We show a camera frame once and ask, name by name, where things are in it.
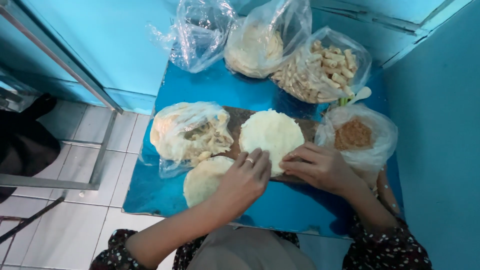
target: white spoon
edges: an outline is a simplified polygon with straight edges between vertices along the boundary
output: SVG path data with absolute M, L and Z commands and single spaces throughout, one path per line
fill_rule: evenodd
M 360 89 L 360 91 L 355 95 L 355 97 L 350 100 L 348 104 L 353 104 L 357 101 L 359 101 L 360 99 L 365 99 L 365 98 L 368 98 L 369 96 L 372 95 L 372 90 L 369 88 L 369 87 L 362 87 L 362 89 Z

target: blue table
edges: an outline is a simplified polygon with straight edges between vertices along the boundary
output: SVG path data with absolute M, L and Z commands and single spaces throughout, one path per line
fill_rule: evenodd
M 383 71 L 374 70 L 367 85 L 373 94 L 365 104 L 388 115 Z M 170 64 L 155 102 L 155 114 L 166 106 L 182 101 L 215 101 L 222 106 L 249 110 L 273 108 L 292 117 L 317 121 L 320 120 L 319 113 L 326 108 L 326 105 L 316 106 L 298 101 L 269 80 L 234 76 L 225 68 L 223 61 L 198 74 L 190 74 Z M 127 213 L 169 217 L 187 209 L 183 197 L 186 174 L 170 179 L 158 177 L 159 155 L 150 143 L 152 121 L 145 132 L 123 210 Z M 388 161 L 388 168 L 391 187 L 403 209 L 395 155 Z M 352 214 L 346 201 L 330 193 L 308 185 L 270 182 L 264 195 L 234 224 L 343 237 L 348 232 Z

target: clear plastic bag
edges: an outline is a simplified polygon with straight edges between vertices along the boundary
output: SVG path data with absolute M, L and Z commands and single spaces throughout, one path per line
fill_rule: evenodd
M 232 25 L 224 52 L 227 68 L 266 78 L 311 33 L 309 0 L 272 0 Z
M 147 24 L 150 41 L 169 53 L 170 61 L 198 73 L 222 59 L 228 30 L 237 18 L 228 0 L 180 0 L 170 33 Z
M 367 83 L 371 66 L 372 57 L 362 45 L 326 26 L 271 78 L 302 101 L 323 103 L 357 93 Z
M 335 131 L 343 124 L 358 119 L 371 129 L 372 147 L 340 151 L 345 161 L 369 185 L 376 187 L 378 172 L 393 155 L 398 129 L 385 115 L 363 105 L 337 107 L 325 114 L 315 134 L 315 143 L 319 146 L 334 147 Z
M 161 178 L 174 177 L 201 161 L 230 150 L 230 115 L 214 102 L 181 102 L 159 111 L 150 142 L 160 155 Z

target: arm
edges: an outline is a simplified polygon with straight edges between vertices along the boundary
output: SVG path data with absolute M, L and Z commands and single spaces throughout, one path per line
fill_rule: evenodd
M 298 158 L 308 163 L 295 161 Z M 357 212 L 360 221 L 352 230 L 355 242 L 344 258 L 344 269 L 432 269 L 426 250 L 407 225 L 376 199 L 340 152 L 306 143 L 287 154 L 280 166 L 287 174 L 343 197 Z
M 254 163 L 246 160 L 252 158 Z M 102 252 L 92 263 L 91 269 L 99 269 L 103 261 L 112 264 L 110 254 L 149 269 L 157 266 L 176 248 L 195 238 L 219 228 L 238 216 L 260 197 L 268 184 L 272 164 L 269 153 L 256 149 L 252 153 L 240 153 L 235 163 L 223 176 L 217 191 L 202 203 L 173 217 L 164 219 L 145 230 L 132 234 L 123 243 L 113 245 Z M 117 250 L 124 250 L 125 255 Z

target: ring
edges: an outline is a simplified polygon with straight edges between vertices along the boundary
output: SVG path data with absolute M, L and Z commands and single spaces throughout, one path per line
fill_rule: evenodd
M 247 161 L 250 161 L 250 162 L 252 163 L 252 165 L 254 165 L 254 164 L 255 164 L 255 161 L 253 161 L 253 159 L 252 159 L 252 158 L 247 158 Z

